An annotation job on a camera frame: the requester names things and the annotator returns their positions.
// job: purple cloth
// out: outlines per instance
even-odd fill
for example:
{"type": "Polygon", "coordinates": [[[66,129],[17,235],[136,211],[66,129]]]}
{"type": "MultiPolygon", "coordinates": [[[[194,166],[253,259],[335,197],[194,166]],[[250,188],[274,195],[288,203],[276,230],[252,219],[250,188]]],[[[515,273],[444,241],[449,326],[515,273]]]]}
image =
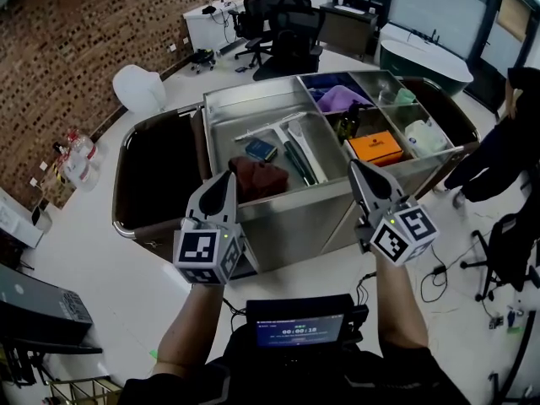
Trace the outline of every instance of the purple cloth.
{"type": "Polygon", "coordinates": [[[354,93],[344,85],[335,85],[322,96],[317,104],[322,112],[346,111],[354,103],[373,105],[367,99],[354,93]]]}

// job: computer tower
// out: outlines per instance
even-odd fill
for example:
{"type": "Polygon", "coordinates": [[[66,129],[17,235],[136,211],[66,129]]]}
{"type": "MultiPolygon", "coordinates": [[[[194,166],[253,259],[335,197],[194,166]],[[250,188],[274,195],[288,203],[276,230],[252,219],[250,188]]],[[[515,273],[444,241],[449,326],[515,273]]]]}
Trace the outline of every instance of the computer tower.
{"type": "Polygon", "coordinates": [[[92,324],[73,291],[0,264],[0,341],[79,345],[92,324]]]}

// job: shoe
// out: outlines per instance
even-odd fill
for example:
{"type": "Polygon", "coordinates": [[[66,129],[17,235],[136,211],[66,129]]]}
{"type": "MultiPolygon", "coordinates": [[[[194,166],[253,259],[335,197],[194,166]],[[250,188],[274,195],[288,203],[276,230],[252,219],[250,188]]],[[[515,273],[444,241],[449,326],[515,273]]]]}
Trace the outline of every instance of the shoe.
{"type": "Polygon", "coordinates": [[[451,189],[448,189],[444,183],[438,183],[431,190],[435,195],[444,195],[445,193],[448,193],[451,189]]]}
{"type": "Polygon", "coordinates": [[[465,194],[462,191],[459,191],[452,200],[452,205],[456,210],[463,207],[465,205],[465,201],[467,199],[465,198],[465,194]]]}

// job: black shirt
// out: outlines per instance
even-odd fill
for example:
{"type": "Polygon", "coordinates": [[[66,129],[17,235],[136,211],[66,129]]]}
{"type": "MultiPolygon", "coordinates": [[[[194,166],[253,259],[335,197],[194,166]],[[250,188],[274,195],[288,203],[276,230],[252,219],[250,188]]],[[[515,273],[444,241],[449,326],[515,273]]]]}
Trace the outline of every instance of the black shirt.
{"type": "Polygon", "coordinates": [[[264,359],[251,344],[241,327],[224,356],[189,380],[166,374],[129,380],[119,404],[469,404],[427,348],[383,345],[383,359],[351,345],[302,364],[264,359]]]}
{"type": "Polygon", "coordinates": [[[508,81],[512,89],[523,90],[516,102],[515,129],[523,137],[538,136],[540,129],[540,70],[534,67],[511,67],[508,81]]]}

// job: black pants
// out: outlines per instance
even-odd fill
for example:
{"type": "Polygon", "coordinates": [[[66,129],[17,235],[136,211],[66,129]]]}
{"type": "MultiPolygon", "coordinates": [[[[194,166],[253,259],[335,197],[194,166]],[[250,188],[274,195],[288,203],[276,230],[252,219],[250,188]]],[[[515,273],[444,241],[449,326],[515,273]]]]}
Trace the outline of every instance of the black pants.
{"type": "Polygon", "coordinates": [[[503,121],[488,133],[480,147],[451,172],[445,186],[448,189],[462,186],[465,198],[473,203],[508,189],[532,161],[530,154],[527,157],[526,150],[514,142],[513,123],[503,121]]]}

